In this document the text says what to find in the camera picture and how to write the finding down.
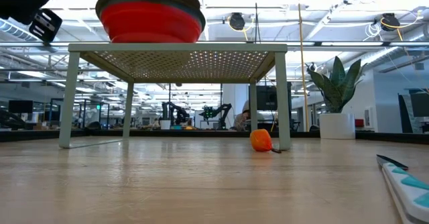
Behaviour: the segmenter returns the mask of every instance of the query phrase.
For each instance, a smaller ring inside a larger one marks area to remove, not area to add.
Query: wooden table surface
[[[0,223],[401,223],[376,154],[429,182],[429,146],[414,144],[293,139],[275,154],[245,138],[1,143]]]

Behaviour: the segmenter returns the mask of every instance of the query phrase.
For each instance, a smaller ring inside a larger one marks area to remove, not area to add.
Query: red collapsible bowl
[[[195,43],[205,18],[198,0],[99,0],[96,11],[114,43]]]

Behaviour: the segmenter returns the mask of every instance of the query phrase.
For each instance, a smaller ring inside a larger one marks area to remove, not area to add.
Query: orange toy
[[[250,142],[255,151],[258,152],[280,152],[279,150],[273,149],[273,143],[271,136],[265,129],[257,129],[250,133]]]

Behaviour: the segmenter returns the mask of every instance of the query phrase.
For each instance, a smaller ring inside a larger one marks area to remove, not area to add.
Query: light blue object
[[[396,174],[408,174],[405,170],[402,170],[402,169],[401,169],[401,168],[399,168],[399,167],[394,168],[394,169],[392,170],[392,172],[393,172],[393,173],[396,173]]]
[[[422,207],[429,208],[429,192],[419,196],[414,202]]]
[[[425,190],[429,190],[429,185],[425,184],[424,182],[414,178],[412,175],[408,175],[407,178],[401,180],[402,184],[408,185],[408,186],[413,186],[416,188],[422,188]]]

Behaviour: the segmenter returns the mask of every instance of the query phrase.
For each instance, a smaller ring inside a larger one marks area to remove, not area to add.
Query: white metal table
[[[280,149],[290,148],[285,44],[70,44],[60,147],[71,148],[72,110],[79,59],[128,83],[123,138],[129,137],[135,83],[250,84],[251,115],[257,115],[256,83],[275,66]],[[251,119],[252,130],[257,118]]]

